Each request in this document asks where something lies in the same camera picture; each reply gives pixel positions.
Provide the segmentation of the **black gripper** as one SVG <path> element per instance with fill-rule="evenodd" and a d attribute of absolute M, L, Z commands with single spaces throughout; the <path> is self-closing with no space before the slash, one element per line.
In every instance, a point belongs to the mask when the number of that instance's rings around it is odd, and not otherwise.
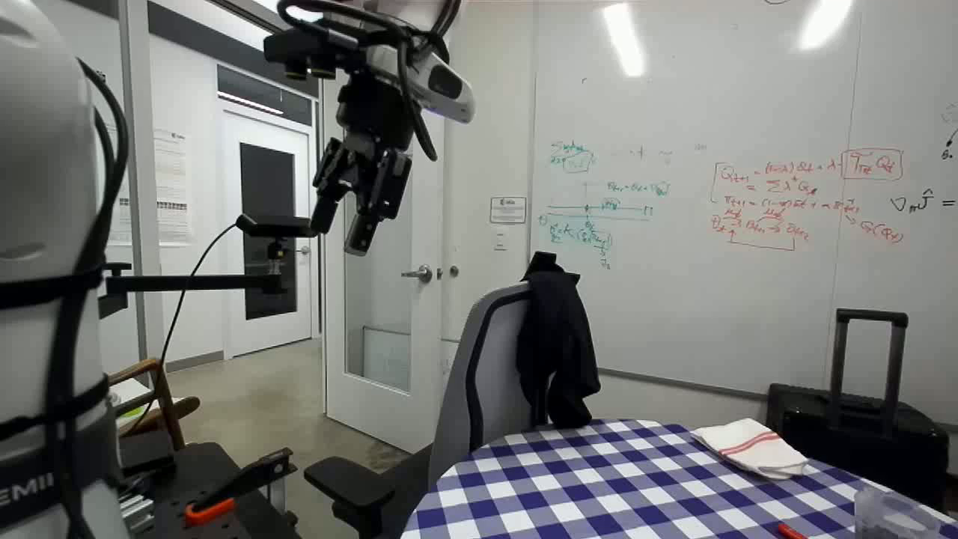
<path fill-rule="evenodd" d="M 413 124 L 407 115 L 407 99 L 399 85 L 375 76 L 353 75 L 338 88 L 336 120 L 345 136 L 330 136 L 320 166 L 315 174 L 317 202 L 312 211 L 312 226 L 327 232 L 338 199 L 353 189 L 356 154 L 377 157 L 359 166 L 356 214 L 348 232 L 348 250 L 366 255 L 372 249 L 375 229 L 384 217 L 396 217 L 405 184 L 411 177 L 411 147 Z"/>

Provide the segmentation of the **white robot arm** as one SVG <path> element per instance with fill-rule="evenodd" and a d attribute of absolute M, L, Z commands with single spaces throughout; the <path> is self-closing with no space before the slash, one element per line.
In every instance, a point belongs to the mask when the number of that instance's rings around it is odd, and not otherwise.
<path fill-rule="evenodd" d="M 266 57 L 294 75 L 345 75 L 342 124 L 320 199 L 272 237 L 320 237 L 342 195 L 366 250 L 399 211 L 422 115 L 476 111 L 447 33 L 461 0 L 416 24 L 362 0 L 277 0 L 285 20 Z M 0 340 L 3 539 L 128 539 L 110 379 L 94 343 L 115 202 L 131 165 L 131 124 L 110 82 L 70 46 L 37 0 L 0 0 Z"/>

